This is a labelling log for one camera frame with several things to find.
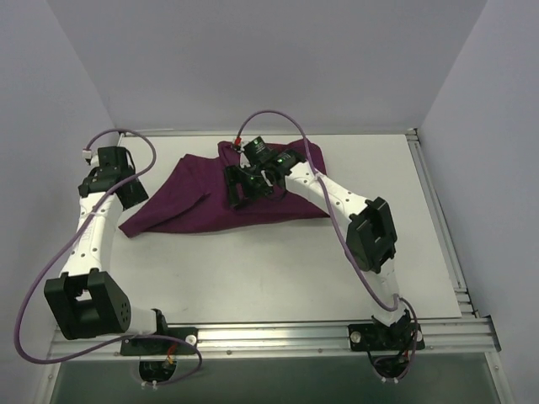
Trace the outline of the purple surgical wrap cloth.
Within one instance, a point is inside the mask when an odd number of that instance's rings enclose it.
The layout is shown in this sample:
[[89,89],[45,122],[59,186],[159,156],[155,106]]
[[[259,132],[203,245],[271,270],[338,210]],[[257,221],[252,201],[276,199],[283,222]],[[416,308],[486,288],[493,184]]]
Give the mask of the purple surgical wrap cloth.
[[144,232],[194,234],[244,226],[325,218],[322,210],[295,194],[279,192],[238,210],[227,201],[224,168],[239,163],[229,141],[221,141],[215,158],[187,154],[180,158],[160,189],[119,225],[129,238]]

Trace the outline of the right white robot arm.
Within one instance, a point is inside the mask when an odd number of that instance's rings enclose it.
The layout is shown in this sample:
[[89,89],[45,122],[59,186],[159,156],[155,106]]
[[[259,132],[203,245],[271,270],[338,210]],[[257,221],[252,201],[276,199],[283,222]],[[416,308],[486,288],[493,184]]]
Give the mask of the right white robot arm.
[[388,202],[367,199],[313,170],[308,162],[284,162],[263,167],[230,165],[224,169],[228,202],[234,209],[281,188],[329,215],[346,258],[371,297],[375,340],[393,347],[404,337],[400,322],[405,308],[394,268],[397,232]]

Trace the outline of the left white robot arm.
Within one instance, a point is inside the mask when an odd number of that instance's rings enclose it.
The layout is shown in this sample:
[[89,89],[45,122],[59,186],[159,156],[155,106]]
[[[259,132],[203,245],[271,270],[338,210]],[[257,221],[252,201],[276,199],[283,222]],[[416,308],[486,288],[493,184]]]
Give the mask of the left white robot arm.
[[149,352],[160,353],[170,341],[164,315],[133,306],[109,272],[121,213],[148,196],[136,179],[107,192],[134,173],[128,162],[100,163],[79,185],[77,238],[60,275],[45,282],[44,294],[67,340],[135,334]]

